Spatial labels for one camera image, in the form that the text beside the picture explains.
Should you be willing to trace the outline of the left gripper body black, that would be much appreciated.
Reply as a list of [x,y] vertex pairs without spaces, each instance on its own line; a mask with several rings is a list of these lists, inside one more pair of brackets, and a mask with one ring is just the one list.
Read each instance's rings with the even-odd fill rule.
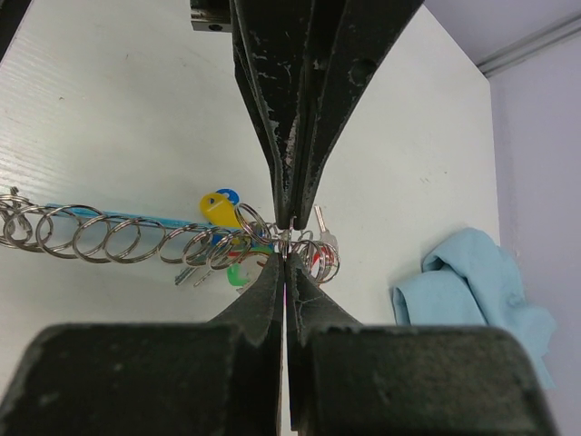
[[191,0],[191,24],[194,31],[230,32],[229,0]]

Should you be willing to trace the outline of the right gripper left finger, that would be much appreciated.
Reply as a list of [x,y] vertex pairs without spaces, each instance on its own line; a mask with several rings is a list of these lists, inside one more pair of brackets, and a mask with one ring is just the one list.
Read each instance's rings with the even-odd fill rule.
[[4,435],[277,435],[284,261],[204,323],[61,323],[26,348]]

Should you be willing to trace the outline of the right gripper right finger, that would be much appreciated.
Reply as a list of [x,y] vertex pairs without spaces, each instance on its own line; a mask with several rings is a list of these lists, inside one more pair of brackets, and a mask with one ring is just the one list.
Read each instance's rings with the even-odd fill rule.
[[490,327],[366,326],[285,262],[290,426],[300,435],[555,435],[531,361]]

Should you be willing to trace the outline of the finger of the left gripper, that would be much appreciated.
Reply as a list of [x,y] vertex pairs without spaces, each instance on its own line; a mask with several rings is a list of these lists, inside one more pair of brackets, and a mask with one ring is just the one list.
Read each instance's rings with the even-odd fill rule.
[[323,169],[373,75],[401,36],[420,1],[325,1],[319,10],[340,9],[330,46],[318,46],[309,66],[308,130],[303,141],[294,227],[303,229],[320,185]]
[[276,223],[306,225],[300,210],[305,66],[312,1],[232,1],[235,77],[269,166]]

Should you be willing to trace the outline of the metal key organizer plate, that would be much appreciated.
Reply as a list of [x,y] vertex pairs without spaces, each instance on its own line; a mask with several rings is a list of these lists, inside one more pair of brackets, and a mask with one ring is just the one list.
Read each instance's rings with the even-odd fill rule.
[[[156,259],[179,268],[173,282],[189,279],[201,284],[224,272],[229,252],[245,253],[269,247],[272,253],[294,253],[317,284],[331,281],[339,266],[328,266],[320,232],[294,233],[266,222],[250,205],[233,205],[240,228],[177,219],[102,211],[85,204],[36,204],[17,188],[1,196],[1,244],[28,253],[91,264],[133,265]],[[254,278],[261,269],[259,257],[246,259]]]

